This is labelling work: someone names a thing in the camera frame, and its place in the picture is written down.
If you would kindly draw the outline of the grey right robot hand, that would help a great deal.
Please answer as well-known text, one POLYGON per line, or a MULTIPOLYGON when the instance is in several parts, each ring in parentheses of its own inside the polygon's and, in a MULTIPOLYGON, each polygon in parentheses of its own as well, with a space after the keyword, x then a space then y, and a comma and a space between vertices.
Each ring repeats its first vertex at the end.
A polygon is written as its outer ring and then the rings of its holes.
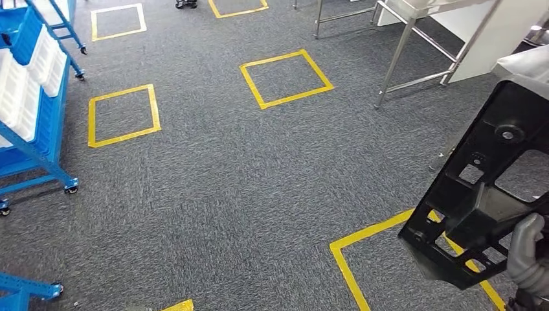
POLYGON ((541 282, 548 277, 548 270, 541 266, 536 257, 536 242, 543 236, 544 218, 532 213, 514 228, 509 249, 507 272, 516 284, 541 282))

